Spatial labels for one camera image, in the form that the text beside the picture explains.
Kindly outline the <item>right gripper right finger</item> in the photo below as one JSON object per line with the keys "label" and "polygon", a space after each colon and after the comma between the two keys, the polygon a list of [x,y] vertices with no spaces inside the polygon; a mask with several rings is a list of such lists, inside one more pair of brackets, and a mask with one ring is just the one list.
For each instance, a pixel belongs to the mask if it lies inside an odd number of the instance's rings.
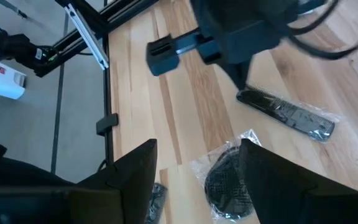
{"label": "right gripper right finger", "polygon": [[260,224],[358,224],[358,191],[319,175],[249,139],[239,149]]}

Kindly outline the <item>black aluminium table frame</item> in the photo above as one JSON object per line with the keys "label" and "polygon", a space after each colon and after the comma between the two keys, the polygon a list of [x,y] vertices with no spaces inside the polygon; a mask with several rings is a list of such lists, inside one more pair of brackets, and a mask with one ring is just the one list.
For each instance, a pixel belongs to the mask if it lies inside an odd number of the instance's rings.
{"label": "black aluminium table frame", "polygon": [[[102,48],[104,53],[109,56],[109,33],[129,21],[142,11],[146,10],[158,0],[104,0],[104,7],[99,12],[96,11],[86,0],[54,0],[61,7],[65,7],[68,3],[72,3],[77,9],[80,10],[82,16],[85,18],[91,30],[94,32],[97,40],[102,40]],[[35,75],[42,78],[48,73],[52,72],[56,68],[60,68],[60,76],[58,83],[58,99],[57,110],[55,115],[55,130],[53,139],[52,150],[52,163],[51,173],[56,173],[57,168],[57,144],[58,134],[60,131],[60,112],[62,106],[62,94],[63,94],[63,68],[64,64],[74,56],[81,53],[82,50],[87,48],[87,44],[82,39],[80,33],[72,31],[60,39],[53,48],[57,50],[55,56],[50,57],[52,61],[43,68],[34,69]],[[111,77],[110,70],[107,68],[103,70],[103,93],[104,93],[104,117],[113,114],[111,106]],[[101,169],[104,165],[113,163],[113,136],[112,130],[106,133],[104,136],[105,145],[105,158],[99,165]]]}

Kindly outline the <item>black table edge clamp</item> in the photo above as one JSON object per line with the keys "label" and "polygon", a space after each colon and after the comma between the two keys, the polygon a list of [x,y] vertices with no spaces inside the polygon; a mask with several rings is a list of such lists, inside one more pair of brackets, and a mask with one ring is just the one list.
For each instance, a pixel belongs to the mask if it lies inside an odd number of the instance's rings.
{"label": "black table edge clamp", "polygon": [[100,119],[96,123],[96,134],[99,136],[104,136],[106,133],[110,132],[113,127],[119,124],[119,115],[117,113],[109,114],[104,118]]}

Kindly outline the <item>silver aluminium bar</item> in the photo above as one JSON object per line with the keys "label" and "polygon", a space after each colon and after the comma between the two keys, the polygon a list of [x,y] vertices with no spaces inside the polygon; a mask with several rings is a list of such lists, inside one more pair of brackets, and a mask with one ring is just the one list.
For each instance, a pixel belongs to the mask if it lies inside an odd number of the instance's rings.
{"label": "silver aluminium bar", "polygon": [[105,70],[109,68],[107,55],[104,53],[102,46],[99,45],[97,38],[95,37],[85,18],[82,16],[80,10],[77,9],[72,3],[68,3],[64,9],[71,17],[71,20],[74,23],[77,31],[80,33],[82,39],[87,44],[96,61],[99,63],[101,69]]}

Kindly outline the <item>bagged black comb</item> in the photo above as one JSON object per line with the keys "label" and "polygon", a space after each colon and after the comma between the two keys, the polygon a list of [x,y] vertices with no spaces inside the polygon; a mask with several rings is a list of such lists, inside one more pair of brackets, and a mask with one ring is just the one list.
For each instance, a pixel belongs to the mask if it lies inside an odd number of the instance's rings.
{"label": "bagged black comb", "polygon": [[159,224],[166,201],[167,192],[168,189],[164,185],[160,183],[154,183],[149,202],[149,209],[145,218],[145,224]]}
{"label": "bagged black comb", "polygon": [[319,142],[328,141],[336,124],[342,120],[337,114],[306,103],[292,103],[254,86],[247,86],[239,91],[236,98],[241,103]]}

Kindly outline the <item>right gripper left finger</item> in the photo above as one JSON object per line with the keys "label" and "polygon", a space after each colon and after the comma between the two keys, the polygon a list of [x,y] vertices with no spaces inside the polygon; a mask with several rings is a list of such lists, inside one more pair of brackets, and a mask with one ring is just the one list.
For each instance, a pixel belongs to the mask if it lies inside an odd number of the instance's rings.
{"label": "right gripper left finger", "polygon": [[74,224],[144,224],[154,187],[157,140],[149,139],[70,192]]}

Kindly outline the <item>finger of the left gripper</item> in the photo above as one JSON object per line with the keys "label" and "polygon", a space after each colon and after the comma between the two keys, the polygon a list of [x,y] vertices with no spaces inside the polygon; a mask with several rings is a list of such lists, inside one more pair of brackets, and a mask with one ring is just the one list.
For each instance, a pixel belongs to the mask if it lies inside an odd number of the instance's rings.
{"label": "finger of the left gripper", "polygon": [[250,60],[237,64],[226,64],[225,71],[229,75],[237,89],[243,90],[247,85],[249,69]]}
{"label": "finger of the left gripper", "polygon": [[176,49],[175,40],[170,34],[147,44],[146,62],[152,75],[157,77],[177,68],[179,56]]}

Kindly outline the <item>bagged black round hairbrush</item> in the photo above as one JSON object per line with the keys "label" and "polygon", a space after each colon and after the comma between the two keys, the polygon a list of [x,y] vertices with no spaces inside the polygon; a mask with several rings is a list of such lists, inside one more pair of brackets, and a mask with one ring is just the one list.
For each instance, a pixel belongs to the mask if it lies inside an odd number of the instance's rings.
{"label": "bagged black round hairbrush", "polygon": [[239,150],[242,139],[260,145],[254,130],[249,129],[190,162],[211,209],[213,224],[236,224],[254,213],[246,184],[240,178]]}

